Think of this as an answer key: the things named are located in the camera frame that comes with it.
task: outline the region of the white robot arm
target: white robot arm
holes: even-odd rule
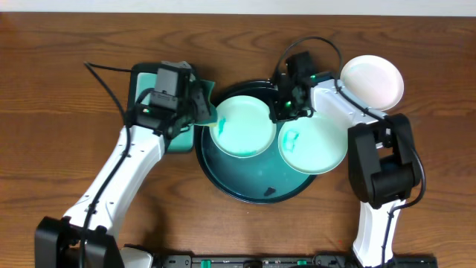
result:
[[[164,137],[153,133],[153,130],[133,126],[131,131],[131,147],[129,155],[112,178],[108,187],[101,195],[96,211],[91,216],[89,229],[98,226],[107,229],[107,234],[117,238],[124,216],[144,178],[152,167],[160,161],[165,151]],[[96,195],[111,169],[116,165],[126,146],[126,128],[120,131],[118,143],[112,155],[101,169],[88,190],[74,204],[64,217],[71,218],[69,223],[83,226],[88,206]]]
[[[342,87],[345,95],[361,106],[367,107],[365,103],[347,90],[341,81],[338,81],[338,85]],[[344,129],[357,124],[372,124],[376,122],[375,118],[363,114],[357,107],[345,100],[337,92],[333,80],[324,81],[313,87],[311,89],[311,96],[313,109],[317,113],[326,114],[333,118],[334,122]],[[372,109],[371,112],[382,118],[386,116],[384,112],[379,110]],[[376,147],[380,148],[382,144],[377,144]],[[368,202],[361,202],[358,234],[353,243],[353,253],[363,267],[377,267],[382,263],[382,245],[387,227],[388,212],[392,207],[404,203],[405,200],[394,200],[385,203],[381,208],[375,209]],[[394,214],[394,219],[390,226],[387,247],[385,249],[385,262],[388,262],[393,257],[391,245],[398,215],[399,211]]]

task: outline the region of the white plate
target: white plate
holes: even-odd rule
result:
[[[322,114],[286,122],[277,138],[280,154],[295,170],[321,174],[337,167],[347,153],[347,130]]]
[[[403,78],[388,60],[364,55],[351,59],[341,72],[344,85],[370,107],[385,111],[403,96]]]
[[[276,135],[276,124],[269,119],[269,108],[250,96],[235,96],[216,108],[218,124],[210,127],[216,146],[230,156],[257,156],[268,149]]]

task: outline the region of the wood grain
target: wood grain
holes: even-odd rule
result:
[[[34,266],[36,225],[77,201],[117,141],[119,115],[83,61],[128,68],[186,60],[217,82],[216,95],[268,77],[283,49],[307,35],[332,39],[346,61],[385,57],[405,79],[404,98],[390,113],[411,119],[428,190],[402,213],[394,252],[475,267],[476,19],[90,13],[0,13],[0,267]],[[335,68],[325,44],[297,51],[305,48],[321,68]],[[100,74],[125,103],[128,76]],[[216,189],[190,153],[167,155],[152,169],[118,243],[314,255],[347,251],[357,226],[345,162],[290,200],[252,205]]]

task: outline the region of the white wall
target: white wall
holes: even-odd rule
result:
[[[0,0],[0,11],[476,16],[476,0]]]

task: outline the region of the black cable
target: black cable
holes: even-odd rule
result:
[[[110,71],[123,71],[123,72],[129,72],[129,73],[139,72],[139,71],[134,71],[134,70],[130,70],[130,69],[124,69],[124,68],[115,68],[115,67],[109,67],[109,66],[100,66],[99,64],[95,64],[95,63],[84,63],[84,64],[89,64],[89,66],[91,66],[91,67],[101,68],[101,69],[110,70]]]
[[[109,182],[112,180],[112,177],[115,175],[116,171],[118,171],[120,165],[124,162],[124,159],[129,155],[129,149],[130,149],[130,144],[131,144],[131,133],[130,133],[130,128],[128,127],[128,124],[126,122],[126,113],[124,112],[123,107],[120,104],[120,101],[118,98],[114,95],[112,90],[106,85],[106,83],[99,77],[99,75],[94,71],[92,67],[98,67],[98,65],[91,64],[91,63],[84,63],[85,67],[91,72],[91,74],[96,78],[96,80],[103,86],[103,88],[107,91],[111,99],[114,101],[116,104],[116,107],[119,109],[120,116],[122,117],[124,126],[126,127],[126,137],[127,137],[127,142],[126,142],[126,148],[123,152],[123,154],[120,156],[120,159],[118,163],[112,168],[111,173],[107,176],[106,180],[104,180],[103,184],[97,191],[96,195],[94,196],[91,204],[89,204],[88,212],[86,214],[86,218],[84,219],[84,224],[83,224],[83,231],[81,232],[81,238],[80,238],[80,259],[79,259],[79,267],[84,268],[86,267],[85,262],[86,262],[86,236],[88,232],[88,227],[89,227],[89,222],[91,221],[91,216],[93,215],[95,209],[96,209],[96,204],[99,201],[99,198],[101,194],[104,192],[106,189],[107,185]],[[105,68],[108,70],[112,71],[118,71],[118,70],[124,70],[124,69],[118,69],[118,68]]]
[[[382,122],[384,124],[386,124],[386,126],[395,132],[395,134],[400,138],[400,140],[403,142],[403,144],[408,147],[410,149],[410,151],[412,152],[412,154],[414,155],[414,158],[416,159],[416,162],[419,166],[419,169],[422,173],[422,186],[420,188],[420,191],[418,193],[418,196],[415,198],[415,200],[413,200],[412,202],[409,202],[409,203],[406,203],[406,204],[403,204],[403,205],[398,205],[394,208],[391,208],[388,212],[388,222],[387,222],[387,227],[385,229],[385,236],[384,236],[384,243],[382,244],[382,265],[381,265],[381,268],[384,267],[385,265],[385,249],[387,247],[387,241],[388,241],[388,235],[390,233],[390,226],[391,226],[391,223],[392,223],[392,219],[393,219],[393,214],[395,213],[395,211],[399,210],[399,209],[404,209],[404,208],[410,208],[411,206],[414,206],[416,205],[422,198],[423,196],[425,195],[425,191],[426,191],[426,175],[425,175],[425,169],[423,168],[423,164],[422,164],[422,160],[420,159],[417,151],[415,150],[414,146],[412,144],[410,144],[410,142],[406,139],[406,137],[404,137],[403,135],[401,135],[398,131],[396,131],[394,128],[393,128],[393,125],[391,122],[389,122],[388,120],[386,120],[385,118],[381,118],[379,117],[378,115],[375,115],[373,114],[372,112],[369,111],[369,107],[367,108],[364,108],[362,106],[360,106],[358,103],[356,103],[354,100],[352,100],[351,98],[349,98],[349,96],[347,96],[345,93],[342,92],[342,88],[338,85],[338,80],[340,79],[341,77],[341,72],[342,72],[342,68],[343,68],[343,58],[342,58],[342,54],[341,54],[341,51],[338,49],[337,46],[334,45],[334,43],[332,43],[331,41],[329,41],[328,39],[325,39],[323,37],[319,37],[319,36],[308,36],[308,37],[304,37],[304,38],[301,38],[299,39],[298,41],[292,43],[283,53],[283,55],[281,55],[280,59],[278,60],[277,64],[276,64],[276,67],[274,68],[274,73],[273,73],[273,76],[276,76],[276,75],[280,75],[279,73],[279,66],[281,64],[281,62],[283,61],[284,57],[288,54],[289,50],[291,50],[291,48],[294,48],[296,45],[300,44],[301,42],[303,41],[306,41],[306,40],[309,40],[309,39],[317,39],[317,40],[321,40],[321,41],[324,41],[326,43],[328,43],[329,45],[331,45],[335,52],[337,52],[337,55],[339,57],[339,70],[337,72],[337,74],[334,76],[334,85],[335,85],[335,90],[346,100],[348,101],[349,103],[351,103],[353,106],[355,106],[357,109],[359,109],[361,112],[363,112],[365,115],[368,115],[370,116],[371,118],[374,118],[376,119],[377,121],[379,122]]]
[[[320,37],[320,36],[307,36],[307,37],[304,37],[304,38],[301,38],[299,39],[298,41],[296,42],[293,42],[284,52],[283,54],[281,55],[280,59],[277,61],[276,63],[276,67],[274,67],[274,73],[273,73],[273,78],[277,78],[277,76],[280,75],[280,64],[281,62],[284,60],[284,58],[286,57],[286,55],[289,53],[289,51],[294,48],[296,45],[299,45],[301,44],[302,42],[306,41],[306,40],[311,40],[311,39],[315,39],[315,40],[320,40],[320,41],[323,41],[323,42],[326,42],[327,44],[331,45],[335,52],[337,52],[337,55],[339,57],[339,73],[340,71],[342,70],[342,68],[344,67],[344,62],[343,62],[343,59],[342,59],[342,55],[341,55],[341,51],[339,50],[339,48],[337,46],[334,45],[333,42],[331,42],[330,40],[328,39],[325,39],[323,37]]]
[[[154,88],[148,88],[148,89],[143,90],[139,94],[139,97],[137,97],[137,100],[135,101],[135,103],[136,104],[141,103],[144,100],[144,98],[146,98],[147,95],[150,94],[150,92],[153,92],[153,91],[154,91]]]

